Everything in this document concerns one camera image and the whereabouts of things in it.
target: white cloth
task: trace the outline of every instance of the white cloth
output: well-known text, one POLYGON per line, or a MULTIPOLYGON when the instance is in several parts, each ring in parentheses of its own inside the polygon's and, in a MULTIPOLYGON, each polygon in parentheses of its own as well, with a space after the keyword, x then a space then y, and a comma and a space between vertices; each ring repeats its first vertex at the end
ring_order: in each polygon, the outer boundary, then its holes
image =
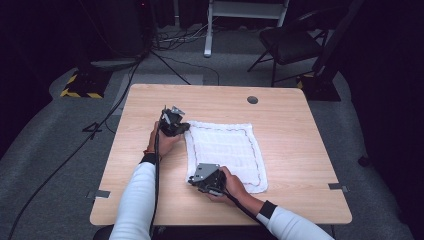
POLYGON ((186 182, 199 163, 226 166, 237 175, 249 193, 264 192, 268 181, 262 154, 252 124, 214 124, 188 121, 186 182))

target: table top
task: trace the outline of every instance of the table top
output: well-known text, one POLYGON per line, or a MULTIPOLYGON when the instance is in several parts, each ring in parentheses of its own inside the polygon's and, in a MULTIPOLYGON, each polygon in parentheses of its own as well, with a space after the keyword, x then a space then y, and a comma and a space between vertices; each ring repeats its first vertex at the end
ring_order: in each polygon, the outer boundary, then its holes
MULTIPOLYGON (((303 92, 292 88, 134 84, 129 92, 90 221, 115 222, 121 195, 147 147, 164 106, 183 110, 183 122, 251 123, 262 152, 268 189, 254 196, 269 200, 318 224, 352 220, 334 169, 303 92), (258 98, 257 104, 247 101, 258 98)), ((254 225, 236 207, 211 202, 185 182, 187 150, 178 142, 160 166, 155 225, 254 225)))

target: gray carpet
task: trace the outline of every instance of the gray carpet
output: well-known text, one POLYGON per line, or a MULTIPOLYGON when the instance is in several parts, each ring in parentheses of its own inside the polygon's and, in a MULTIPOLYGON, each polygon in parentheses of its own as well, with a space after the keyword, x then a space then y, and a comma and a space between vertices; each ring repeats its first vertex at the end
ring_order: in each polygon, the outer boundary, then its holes
MULTIPOLYGON (((176 50, 157 52, 180 74, 202 76, 204 85, 268 87, 271 63, 246 70, 263 51, 258 33, 225 31, 214 34, 212 57, 203 57, 204 38, 176 50)), ((279 68, 279 76, 308 69, 313 61, 279 68)), ((74 70, 51 85, 54 100, 22 130, 0 161, 0 239, 7 239, 12 223, 32 193, 79 148, 89 136, 82 129, 101 122, 113 106, 127 70, 112 75, 104 99, 60 97, 74 70)), ((157 57, 149 55, 136 74, 173 74, 157 57)), ((328 154, 340 180, 349 187, 346 199, 353 215, 350 224, 336 226, 338 239, 413 239, 406 225, 397 219, 397 205, 378 173, 363 168, 357 159, 366 153, 350 92, 343 76, 334 79, 341 102, 309 102, 328 154)), ((293 87, 293 80, 278 87, 293 87)), ((120 115, 107 125, 116 131, 120 115)), ((99 229, 89 222, 92 200, 114 139, 105 125, 42 188, 22 215, 13 239, 91 239, 99 229)), ((322 228, 330 232, 329 226, 322 228)))
MULTIPOLYGON (((180 79, 177 75, 159 75, 159 74, 134 74, 131 79, 131 85, 133 84, 173 84, 173 85, 185 85, 187 81, 191 85, 203 85, 203 75, 185 75, 181 76, 183 79, 180 79)), ((121 87, 119 88, 118 94, 116 95, 113 106, 118 103, 121 96, 124 94, 125 89, 129 82, 129 76, 125 75, 122 79, 121 87)), ((124 99, 119 103, 119 106, 113 112, 113 115, 121 115, 124 110, 125 102, 127 100, 128 93, 125 94, 124 99)))

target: person's right hand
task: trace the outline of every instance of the person's right hand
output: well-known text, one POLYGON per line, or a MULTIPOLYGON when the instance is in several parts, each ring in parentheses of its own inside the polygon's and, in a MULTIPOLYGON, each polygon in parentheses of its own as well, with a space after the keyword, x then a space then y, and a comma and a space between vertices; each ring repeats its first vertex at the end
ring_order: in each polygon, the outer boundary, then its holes
MULTIPOLYGON (((225 177, 227 178, 225 188, 230 195, 232 195, 233 197, 237 199, 242 199, 244 197, 250 196, 250 194, 244 188, 243 183, 240 181, 240 179, 236 175, 231 174, 230 170, 228 170, 227 167, 223 166, 219 170, 223 171, 225 174, 225 177)), ((227 196, 225 195, 221 197, 217 197, 215 195, 207 193, 206 196, 211 201, 223 202, 230 206, 234 206, 233 201, 228 199, 227 196)))

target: table leg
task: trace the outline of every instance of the table leg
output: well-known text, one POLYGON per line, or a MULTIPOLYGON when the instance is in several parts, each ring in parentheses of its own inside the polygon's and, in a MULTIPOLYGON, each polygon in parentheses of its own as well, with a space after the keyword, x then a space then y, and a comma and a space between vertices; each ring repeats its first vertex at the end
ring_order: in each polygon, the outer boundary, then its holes
POLYGON ((281 15, 280 15, 280 18, 278 19, 277 27, 281 27, 283 25, 284 18, 286 17, 286 13, 287 13, 287 8, 289 7, 289 2, 290 0, 284 0, 283 8, 281 9, 281 15))
POLYGON ((210 57, 212 55, 212 16, 213 16, 213 0, 209 0, 209 9, 208 9, 208 31, 206 33, 206 43, 205 43, 205 57, 210 57))
POLYGON ((331 225, 331 235, 336 240, 336 231, 334 230, 334 225, 331 225))

